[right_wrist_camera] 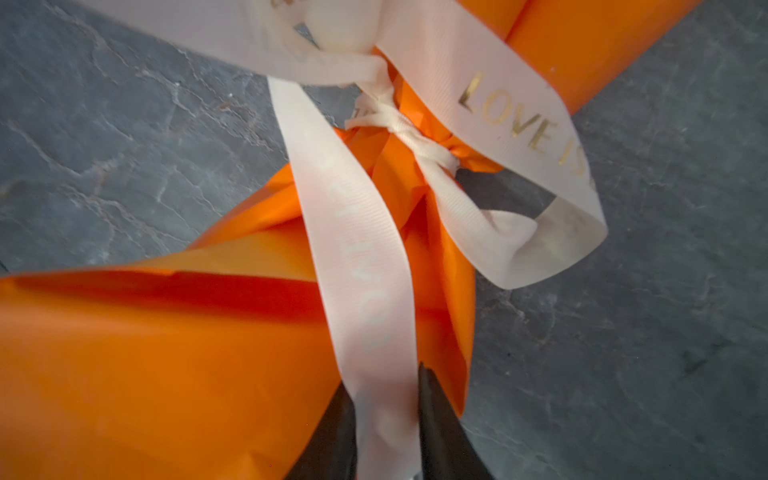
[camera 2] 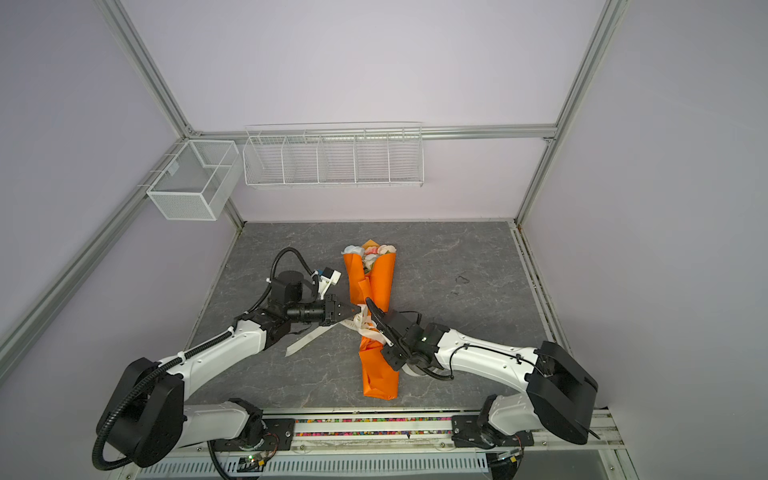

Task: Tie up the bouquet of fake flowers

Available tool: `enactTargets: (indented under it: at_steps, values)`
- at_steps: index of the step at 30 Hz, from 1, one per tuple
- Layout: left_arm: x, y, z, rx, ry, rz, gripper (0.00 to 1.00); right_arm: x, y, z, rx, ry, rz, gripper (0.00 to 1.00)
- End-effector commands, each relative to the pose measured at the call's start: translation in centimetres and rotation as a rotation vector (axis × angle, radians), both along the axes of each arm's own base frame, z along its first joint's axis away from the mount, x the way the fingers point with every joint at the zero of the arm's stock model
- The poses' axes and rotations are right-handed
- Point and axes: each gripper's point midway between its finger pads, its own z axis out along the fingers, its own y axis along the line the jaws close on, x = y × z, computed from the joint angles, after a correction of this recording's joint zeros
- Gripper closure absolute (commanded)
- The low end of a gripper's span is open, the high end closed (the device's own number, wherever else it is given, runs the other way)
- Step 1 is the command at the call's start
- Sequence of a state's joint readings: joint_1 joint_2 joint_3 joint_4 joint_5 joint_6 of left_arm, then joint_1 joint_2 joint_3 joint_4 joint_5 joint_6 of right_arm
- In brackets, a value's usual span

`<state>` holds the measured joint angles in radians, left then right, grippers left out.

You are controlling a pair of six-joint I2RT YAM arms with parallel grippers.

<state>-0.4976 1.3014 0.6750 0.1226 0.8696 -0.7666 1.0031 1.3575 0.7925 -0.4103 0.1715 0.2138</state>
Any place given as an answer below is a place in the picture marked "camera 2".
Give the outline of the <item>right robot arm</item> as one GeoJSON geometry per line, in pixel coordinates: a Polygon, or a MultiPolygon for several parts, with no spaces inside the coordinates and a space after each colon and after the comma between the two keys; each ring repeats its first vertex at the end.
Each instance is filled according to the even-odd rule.
{"type": "Polygon", "coordinates": [[[597,436],[591,419],[598,382],[559,344],[505,346],[438,323],[423,326],[402,312],[383,311],[372,298],[366,307],[384,336],[382,355],[393,370],[441,381],[464,372],[515,391],[486,399],[478,418],[484,434],[505,438],[545,429],[576,445],[597,436]]]}

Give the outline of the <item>white printed ribbon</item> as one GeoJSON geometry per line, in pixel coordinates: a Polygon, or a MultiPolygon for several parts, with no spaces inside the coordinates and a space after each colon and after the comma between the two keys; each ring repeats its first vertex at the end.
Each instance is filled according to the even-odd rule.
{"type": "Polygon", "coordinates": [[[376,328],[368,307],[361,305],[361,312],[356,314],[351,319],[343,320],[333,326],[318,326],[311,328],[307,334],[303,335],[300,339],[286,348],[285,356],[290,357],[296,354],[299,350],[307,346],[313,340],[327,333],[336,326],[343,326],[358,333],[361,337],[377,341],[381,344],[389,343],[384,334],[376,328]]]}

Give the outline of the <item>cream fake rose stem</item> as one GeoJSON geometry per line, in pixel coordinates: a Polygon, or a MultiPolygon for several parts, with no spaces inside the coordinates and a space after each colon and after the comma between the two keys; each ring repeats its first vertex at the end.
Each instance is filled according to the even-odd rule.
{"type": "Polygon", "coordinates": [[[380,245],[378,247],[377,253],[379,255],[384,255],[389,253],[395,253],[396,251],[397,249],[394,245],[380,245]]]}

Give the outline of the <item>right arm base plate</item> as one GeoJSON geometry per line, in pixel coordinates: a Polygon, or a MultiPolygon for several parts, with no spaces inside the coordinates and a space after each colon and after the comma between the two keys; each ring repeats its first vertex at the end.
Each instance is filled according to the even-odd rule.
{"type": "Polygon", "coordinates": [[[482,423],[479,415],[454,415],[451,417],[451,441],[457,448],[489,450],[497,447],[530,447],[534,438],[530,431],[506,435],[482,423]]]}

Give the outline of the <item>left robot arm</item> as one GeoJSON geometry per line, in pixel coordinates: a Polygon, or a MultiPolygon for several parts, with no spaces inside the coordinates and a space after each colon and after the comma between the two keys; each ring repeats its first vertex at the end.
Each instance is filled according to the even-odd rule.
{"type": "Polygon", "coordinates": [[[243,450],[281,447],[261,408],[241,398],[191,405],[202,386],[237,363],[264,352],[295,324],[331,327],[360,313],[358,305],[330,293],[340,279],[332,268],[270,268],[259,298],[218,335],[162,360],[130,363],[95,429],[92,465],[111,471],[129,464],[146,468],[177,448],[231,441],[243,450]]]}

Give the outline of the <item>white fake rose stem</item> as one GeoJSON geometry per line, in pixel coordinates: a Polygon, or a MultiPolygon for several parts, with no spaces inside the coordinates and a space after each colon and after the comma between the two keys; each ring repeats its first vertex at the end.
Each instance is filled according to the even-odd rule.
{"type": "Polygon", "coordinates": [[[365,249],[361,246],[349,245],[344,248],[344,250],[342,251],[342,254],[343,255],[356,254],[356,255],[363,256],[365,254],[365,249]]]}

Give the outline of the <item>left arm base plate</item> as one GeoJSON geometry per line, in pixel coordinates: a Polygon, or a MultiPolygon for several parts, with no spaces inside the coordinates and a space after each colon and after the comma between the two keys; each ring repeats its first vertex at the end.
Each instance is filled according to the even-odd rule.
{"type": "Polygon", "coordinates": [[[281,452],[291,449],[296,427],[295,418],[264,418],[249,424],[234,439],[214,440],[217,452],[281,452]]]}

